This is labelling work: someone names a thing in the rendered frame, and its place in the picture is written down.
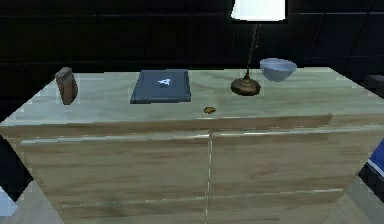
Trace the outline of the brown upright book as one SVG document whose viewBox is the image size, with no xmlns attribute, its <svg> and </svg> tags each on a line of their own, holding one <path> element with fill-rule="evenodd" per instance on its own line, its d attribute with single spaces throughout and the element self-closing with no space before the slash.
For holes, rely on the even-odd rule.
<svg viewBox="0 0 384 224">
<path fill-rule="evenodd" d="M 78 95 L 78 86 L 74 78 L 72 69 L 69 67 L 61 68 L 55 74 L 55 80 L 64 105 L 70 105 Z"/>
</svg>

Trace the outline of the brass table lamp white shade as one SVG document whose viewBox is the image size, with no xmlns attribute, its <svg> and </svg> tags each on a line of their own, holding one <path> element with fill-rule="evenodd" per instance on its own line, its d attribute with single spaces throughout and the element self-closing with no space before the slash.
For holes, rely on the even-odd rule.
<svg viewBox="0 0 384 224">
<path fill-rule="evenodd" d="M 255 22 L 248 52 L 246 73 L 243 78 L 231 83 L 231 91 L 241 96 L 255 96 L 260 92 L 260 84 L 250 77 L 256 34 L 262 22 L 278 22 L 286 17 L 286 0 L 235 0 L 231 18 L 239 21 Z"/>
</svg>

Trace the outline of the blue white cloth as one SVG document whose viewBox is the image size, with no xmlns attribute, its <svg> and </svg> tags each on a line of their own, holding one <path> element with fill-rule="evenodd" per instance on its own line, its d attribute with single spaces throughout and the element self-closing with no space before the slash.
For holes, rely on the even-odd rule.
<svg viewBox="0 0 384 224">
<path fill-rule="evenodd" d="M 378 144 L 376 149 L 373 151 L 367 163 L 379 173 L 380 176 L 384 177 L 384 139 Z"/>
</svg>

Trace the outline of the pale blue bowl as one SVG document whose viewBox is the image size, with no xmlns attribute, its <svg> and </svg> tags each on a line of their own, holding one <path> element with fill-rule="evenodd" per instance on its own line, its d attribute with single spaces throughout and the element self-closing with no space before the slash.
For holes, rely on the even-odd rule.
<svg viewBox="0 0 384 224">
<path fill-rule="evenodd" d="M 297 69 L 294 62 L 279 58 L 266 58 L 260 61 L 260 69 L 269 81 L 282 82 Z"/>
</svg>

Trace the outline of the light wooden chest of drawers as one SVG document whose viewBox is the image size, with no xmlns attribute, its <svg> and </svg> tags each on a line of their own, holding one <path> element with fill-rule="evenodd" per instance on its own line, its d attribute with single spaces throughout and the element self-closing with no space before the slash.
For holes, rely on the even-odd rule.
<svg viewBox="0 0 384 224">
<path fill-rule="evenodd" d="M 137 74 L 50 83 L 0 122 L 47 199 L 38 224 L 330 224 L 336 201 L 384 138 L 384 99 L 329 68 L 302 68 L 259 95 L 234 70 L 194 70 L 188 103 L 131 104 Z M 213 114 L 204 113 L 214 107 Z"/>
</svg>

